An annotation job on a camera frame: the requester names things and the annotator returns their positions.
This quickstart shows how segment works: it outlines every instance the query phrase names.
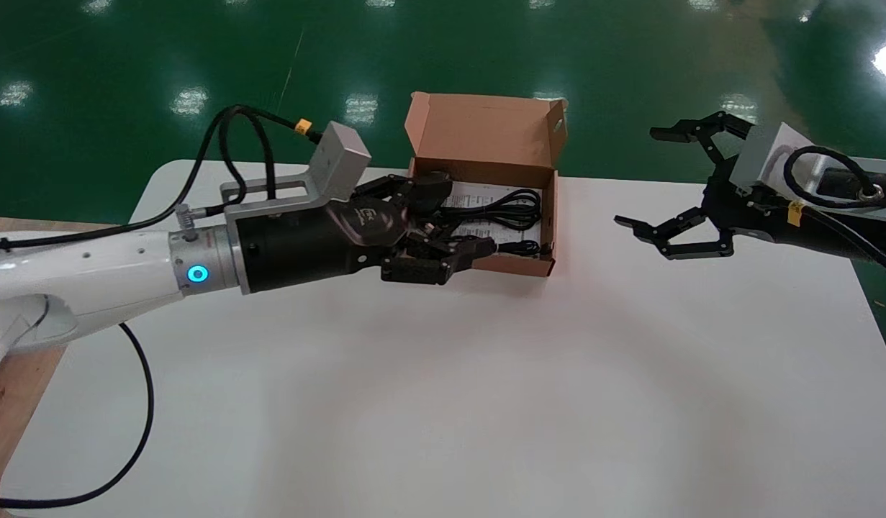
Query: black cable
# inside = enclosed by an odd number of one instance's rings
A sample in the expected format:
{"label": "black cable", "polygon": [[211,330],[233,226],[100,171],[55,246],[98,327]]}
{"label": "black cable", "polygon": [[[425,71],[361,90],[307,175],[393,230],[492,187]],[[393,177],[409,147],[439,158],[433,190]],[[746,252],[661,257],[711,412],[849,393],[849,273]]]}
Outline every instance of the black cable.
{"label": "black cable", "polygon": [[519,189],[486,206],[444,206],[440,223],[452,230],[466,221],[492,221],[512,230],[529,230],[542,220],[542,197],[532,189]]}
{"label": "black cable", "polygon": [[[77,232],[74,234],[65,234],[61,236],[51,236],[48,238],[37,238],[37,239],[28,239],[28,240],[8,240],[1,239],[0,240],[0,250],[11,250],[12,248],[28,248],[34,246],[51,246],[51,245],[65,245],[70,242],[83,242],[83,240],[93,240],[98,238],[104,238],[108,236],[115,236],[117,234],[122,234],[125,232],[132,232],[133,230],[142,230],[146,229],[146,227],[150,227],[156,225],[157,223],[162,222],[166,217],[173,214],[175,211],[175,207],[177,207],[180,203],[183,203],[186,199],[186,195],[190,192],[190,189],[193,187],[193,183],[196,181],[196,177],[199,175],[200,166],[202,166],[203,160],[206,158],[206,153],[209,150],[209,144],[212,141],[213,135],[215,135],[216,129],[219,127],[221,122],[225,120],[225,117],[229,116],[229,121],[235,115],[244,115],[248,120],[251,121],[251,124],[254,125],[255,132],[258,133],[258,137],[264,135],[261,138],[261,147],[264,148],[265,158],[269,153],[269,156],[272,158],[272,149],[269,145],[269,141],[266,138],[266,134],[263,132],[263,127],[261,122],[255,117],[262,117],[269,121],[275,122],[276,124],[283,125],[284,127],[295,129],[296,122],[292,122],[288,119],[284,119],[279,117],[279,115],[271,114],[270,112],[265,112],[262,109],[252,108],[250,106],[245,106],[241,104],[236,104],[233,106],[229,106],[227,108],[221,109],[218,114],[212,118],[212,122],[210,122],[209,127],[206,128],[206,134],[203,135],[202,143],[199,145],[199,151],[196,152],[196,158],[193,162],[193,167],[190,170],[189,176],[186,177],[186,183],[184,183],[184,187],[180,190],[180,193],[177,194],[177,197],[170,204],[167,209],[164,209],[161,213],[154,217],[150,217],[150,219],[146,219],[143,221],[137,221],[136,223],[127,223],[126,225],[120,225],[118,227],[108,227],[107,229],[99,229],[99,230],[89,230],[88,232]],[[320,132],[309,131],[305,134],[305,137],[315,144],[321,140]],[[225,143],[223,143],[223,135],[220,132],[219,138],[219,151],[222,153],[222,150],[225,150],[225,154],[228,155],[228,144],[227,138],[225,138]],[[236,198],[232,198],[228,202],[223,204],[219,204],[219,206],[210,207],[210,209],[215,211],[219,211],[220,209],[225,209],[226,204],[236,204],[241,203],[244,200],[244,194],[246,193],[246,185],[244,178],[238,173],[238,169],[235,167],[235,164],[232,163],[231,157],[228,156],[226,160],[226,156],[222,156],[222,161],[225,162],[225,166],[228,168],[229,173],[232,174],[232,177],[235,178],[235,181],[238,182],[239,189],[241,193]]]}
{"label": "black cable", "polygon": [[145,358],[145,351],[143,351],[143,346],[139,343],[139,339],[136,338],[136,335],[133,334],[129,325],[126,325],[126,322],[121,322],[119,328],[126,332],[126,336],[130,338],[130,342],[132,342],[132,346],[136,350],[136,354],[139,355],[139,361],[143,365],[143,373],[145,374],[145,389],[148,394],[148,410],[146,411],[145,416],[145,429],[143,430],[143,438],[139,440],[139,445],[136,446],[136,450],[133,452],[129,461],[126,462],[126,465],[123,466],[123,469],[119,470],[114,478],[111,478],[107,484],[100,486],[100,488],[94,489],[94,491],[90,491],[84,493],[84,495],[78,495],[77,497],[71,497],[67,499],[2,499],[0,498],[0,509],[54,509],[57,507],[68,507],[70,505],[81,504],[81,502],[88,501],[89,499],[95,499],[104,493],[110,491],[110,488],[117,485],[117,482],[120,482],[121,479],[126,476],[127,473],[130,472],[133,465],[139,460],[139,456],[143,454],[143,450],[145,449],[145,445],[149,440],[149,433],[152,432],[152,422],[154,420],[154,384],[152,382],[152,371],[149,369],[149,362]]}
{"label": "black cable", "polygon": [[512,253],[512,255],[519,255],[520,257],[529,257],[532,255],[539,255],[541,253],[542,247],[539,246],[537,242],[534,240],[519,240],[519,242],[505,242],[501,243],[501,245],[497,246],[497,252],[499,253]]}
{"label": "black cable", "polygon": [[845,240],[848,240],[852,245],[856,248],[860,249],[865,255],[870,257],[874,262],[878,263],[878,265],[884,266],[886,268],[886,253],[883,250],[877,248],[877,246],[872,245],[870,240],[864,238],[862,234],[855,232],[855,230],[851,229],[848,225],[841,222],[835,217],[828,215],[825,212],[814,209],[811,206],[805,206],[804,214],[807,214],[811,219],[817,220],[824,227],[827,227],[830,230],[833,230],[838,235],[842,236]]}
{"label": "black cable", "polygon": [[37,318],[36,322],[33,322],[32,325],[30,325],[30,327],[28,327],[24,332],[21,332],[21,335],[19,337],[14,338],[14,342],[12,342],[10,345],[8,345],[8,350],[11,350],[12,347],[21,343],[21,340],[24,339],[24,337],[26,337],[28,332],[31,332],[34,329],[37,329],[38,327],[40,327],[40,325],[42,324],[42,321],[45,320],[45,315],[49,314],[49,296],[44,295],[44,296],[42,296],[42,299],[44,299],[44,304],[42,305],[42,314],[39,316],[39,318]]}
{"label": "black cable", "polygon": [[[248,184],[241,176],[241,173],[238,173],[238,168],[235,167],[235,162],[232,161],[232,154],[228,150],[228,130],[232,124],[232,119],[238,115],[245,117],[251,122],[251,125],[254,127],[254,131],[258,136],[258,141],[261,142],[261,147],[264,152],[264,168],[267,173],[267,199],[276,198],[276,164],[273,160],[273,150],[271,142],[269,142],[269,138],[267,137],[267,132],[264,130],[261,121],[255,114],[250,112],[246,106],[232,106],[232,108],[229,108],[228,111],[225,112],[225,115],[222,116],[222,121],[219,124],[219,154],[222,156],[222,162],[225,162],[225,167],[228,168],[228,173],[231,174],[232,178],[238,183],[238,197],[232,198],[225,203],[217,204],[216,206],[206,207],[205,211],[207,217],[223,213],[225,207],[229,206],[229,204],[239,204],[243,202],[246,194],[248,194]],[[271,187],[273,194],[272,198],[269,197]]]}
{"label": "black cable", "polygon": [[789,155],[788,160],[785,161],[785,183],[793,193],[798,195],[798,197],[812,204],[817,204],[817,206],[823,206],[826,209],[861,209],[862,207],[868,206],[886,206],[886,198],[868,201],[837,202],[817,196],[817,194],[808,193],[808,191],[804,190],[797,180],[795,180],[794,174],[795,164],[797,163],[798,158],[801,158],[804,155],[823,155],[833,158],[840,162],[840,164],[843,164],[845,168],[848,168],[850,173],[854,174],[855,178],[858,180],[862,194],[865,196],[874,196],[877,194],[877,188],[871,183],[871,179],[868,178],[868,175],[864,172],[863,168],[858,165],[858,162],[839,151],[831,150],[829,147],[822,147],[822,145],[807,145],[807,147],[799,147],[794,153]]}

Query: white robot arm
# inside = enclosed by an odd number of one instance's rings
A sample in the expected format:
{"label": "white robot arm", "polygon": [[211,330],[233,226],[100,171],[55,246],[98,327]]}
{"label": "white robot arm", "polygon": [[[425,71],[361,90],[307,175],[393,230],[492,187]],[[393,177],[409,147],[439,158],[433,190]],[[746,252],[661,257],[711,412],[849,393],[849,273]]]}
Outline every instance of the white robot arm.
{"label": "white robot arm", "polygon": [[[131,230],[34,247],[12,243],[65,233],[0,234],[0,362],[12,351],[65,343],[191,295],[226,288],[249,294],[369,266],[381,266],[388,281],[445,284],[495,252],[491,239],[446,242],[415,226],[449,196],[448,177],[394,176],[357,187],[369,161],[357,132],[331,122],[305,173],[223,184],[225,225],[197,229],[193,219],[205,211],[180,204],[180,232]],[[230,202],[288,187],[305,194]]]}

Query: box lid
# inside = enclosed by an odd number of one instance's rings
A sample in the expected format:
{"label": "box lid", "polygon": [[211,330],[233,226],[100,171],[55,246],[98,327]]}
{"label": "box lid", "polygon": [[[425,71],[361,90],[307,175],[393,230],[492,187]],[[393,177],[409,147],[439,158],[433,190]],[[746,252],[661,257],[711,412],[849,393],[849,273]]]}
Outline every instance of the box lid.
{"label": "box lid", "polygon": [[567,101],[411,94],[404,128],[414,156],[554,168],[567,141]]}

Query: brown cardboard box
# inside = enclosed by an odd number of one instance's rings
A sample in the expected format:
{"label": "brown cardboard box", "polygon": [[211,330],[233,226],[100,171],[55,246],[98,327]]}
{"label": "brown cardboard box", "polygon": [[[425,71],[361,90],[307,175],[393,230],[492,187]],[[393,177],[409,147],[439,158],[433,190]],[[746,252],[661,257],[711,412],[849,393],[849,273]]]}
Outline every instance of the brown cardboard box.
{"label": "brown cardboard box", "polygon": [[410,175],[445,171],[456,181],[542,190],[542,246],[547,255],[493,255],[473,268],[548,276],[555,263],[555,164],[567,141],[566,101],[483,95],[411,94],[404,122],[414,147]]}

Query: power cord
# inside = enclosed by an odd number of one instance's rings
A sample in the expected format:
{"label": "power cord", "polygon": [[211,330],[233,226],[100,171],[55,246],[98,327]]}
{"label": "power cord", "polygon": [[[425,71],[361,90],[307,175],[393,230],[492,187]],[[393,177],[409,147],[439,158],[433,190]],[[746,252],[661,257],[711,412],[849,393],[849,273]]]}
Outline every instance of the power cord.
{"label": "power cord", "polygon": [[78,495],[77,497],[65,498],[65,499],[3,499],[0,498],[0,509],[54,509],[57,507],[68,507],[70,505],[82,504],[85,501],[90,501],[90,499],[95,499],[104,493],[110,491],[113,486],[116,486],[120,480],[126,476],[127,473],[130,472],[130,469],[135,465],[136,461],[139,460],[139,457],[143,454],[143,450],[145,449],[145,445],[149,440],[149,433],[152,432],[152,423],[154,421],[154,383],[152,382],[152,371],[149,368],[149,362],[146,360],[145,351],[143,350],[143,346],[139,343],[139,339],[136,338],[136,335],[133,334],[129,325],[126,325],[126,322],[121,322],[119,328],[126,332],[126,336],[132,342],[133,348],[136,350],[136,354],[139,355],[139,361],[141,365],[143,365],[143,373],[145,375],[145,389],[148,395],[148,409],[146,410],[145,415],[145,427],[143,430],[143,436],[139,439],[139,445],[136,446],[136,450],[130,456],[129,461],[126,462],[126,465],[123,466],[123,469],[119,470],[119,473],[111,478],[100,488],[94,489],[94,491],[89,491],[84,493],[83,495]]}
{"label": "power cord", "polygon": [[532,189],[518,189],[486,206],[441,207],[439,220],[453,230],[466,221],[492,221],[512,230],[529,230],[542,220],[542,197]]}
{"label": "power cord", "polygon": [[[451,207],[439,209],[433,223],[446,229],[450,240],[471,240],[475,236],[452,236],[452,232],[466,221],[491,221],[512,230],[531,229],[542,220],[542,197],[532,189],[518,189],[486,206]],[[499,253],[511,253],[530,257],[542,253],[542,247],[534,240],[499,243]]]}
{"label": "power cord", "polygon": [[265,112],[262,109],[236,104],[222,109],[222,111],[219,111],[218,114],[216,114],[215,117],[212,118],[212,122],[210,122],[209,127],[206,128],[205,135],[203,135],[202,144],[199,145],[199,151],[196,152],[196,158],[193,162],[193,167],[190,170],[189,176],[186,177],[186,183],[184,183],[184,187],[180,190],[180,193],[177,194],[177,197],[175,198],[175,200],[173,200],[173,203],[170,204],[167,209],[164,209],[158,215],[150,217],[150,219],[146,219],[136,223],[127,223],[126,225],[120,225],[118,227],[108,227],[107,229],[89,230],[88,232],[78,232],[74,234],[52,236],[48,238],[37,238],[28,240],[8,240],[7,238],[2,238],[0,240],[0,250],[11,250],[12,248],[27,248],[34,246],[65,245],[66,243],[70,242],[83,242],[83,240],[93,240],[104,238],[107,236],[115,236],[117,234],[122,234],[125,232],[133,232],[133,230],[142,230],[146,229],[146,227],[150,227],[156,225],[157,223],[160,223],[161,221],[166,219],[166,217],[171,216],[173,214],[173,211],[175,211],[175,207],[186,200],[186,195],[189,194],[190,189],[193,188],[193,183],[195,183],[196,177],[199,175],[200,166],[202,166],[203,160],[205,160],[206,158],[206,154],[209,150],[209,144],[212,143],[213,135],[215,135],[217,129],[219,130],[219,154],[222,156],[222,161],[225,162],[225,167],[228,168],[229,174],[231,174],[232,177],[235,178],[235,181],[238,182],[239,194],[235,198],[232,198],[231,200],[223,204],[218,204],[218,206],[205,207],[206,214],[207,216],[221,214],[222,211],[225,210],[225,207],[228,206],[228,204],[241,203],[242,201],[244,201],[245,195],[248,192],[248,186],[246,186],[245,179],[241,176],[238,168],[236,168],[235,164],[232,162],[231,154],[229,154],[228,150],[228,130],[232,119],[238,115],[245,117],[246,119],[248,119],[249,122],[251,122],[256,134],[258,135],[258,139],[261,141],[261,147],[264,150],[264,160],[266,162],[265,167],[267,170],[268,196],[272,192],[273,196],[275,197],[276,174],[275,164],[273,160],[273,151],[259,118],[264,118],[268,121],[275,122],[276,124],[282,125],[282,127],[291,128],[295,132],[301,132],[303,135],[305,135],[305,137],[308,137],[308,140],[310,140],[314,144],[317,144],[321,141],[322,134],[321,132],[308,131],[307,129],[305,129],[308,128],[309,125],[311,125],[311,122],[304,121],[304,124],[302,124],[302,121],[292,122],[279,117],[279,115]]}

